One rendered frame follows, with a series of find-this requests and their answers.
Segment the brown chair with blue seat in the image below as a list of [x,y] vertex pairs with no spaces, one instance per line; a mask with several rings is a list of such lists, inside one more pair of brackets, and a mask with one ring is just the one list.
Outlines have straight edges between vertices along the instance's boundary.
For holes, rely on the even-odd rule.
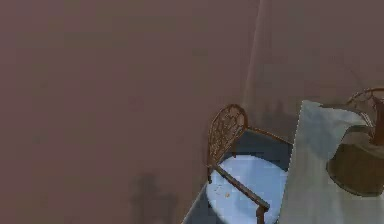
[[248,124],[238,104],[208,131],[206,197],[224,224],[278,224],[292,144]]

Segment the pale grey table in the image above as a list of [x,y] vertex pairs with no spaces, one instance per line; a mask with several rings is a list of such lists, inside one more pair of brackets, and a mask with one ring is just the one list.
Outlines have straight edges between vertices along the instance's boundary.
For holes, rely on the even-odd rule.
[[326,171],[346,129],[363,123],[353,112],[302,102],[279,224],[384,224],[384,194],[352,195]]

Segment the brown round pot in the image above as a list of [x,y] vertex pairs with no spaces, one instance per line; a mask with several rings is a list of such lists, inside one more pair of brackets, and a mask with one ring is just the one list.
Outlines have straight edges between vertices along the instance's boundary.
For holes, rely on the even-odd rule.
[[327,162],[330,178],[343,190],[362,197],[384,192],[384,132],[368,126],[349,127]]

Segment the brown wooden chair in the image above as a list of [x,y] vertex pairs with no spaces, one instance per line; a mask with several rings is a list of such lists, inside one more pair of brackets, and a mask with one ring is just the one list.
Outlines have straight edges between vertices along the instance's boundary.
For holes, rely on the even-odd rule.
[[347,104],[362,112],[370,127],[370,142],[384,145],[384,87],[367,88],[355,93]]

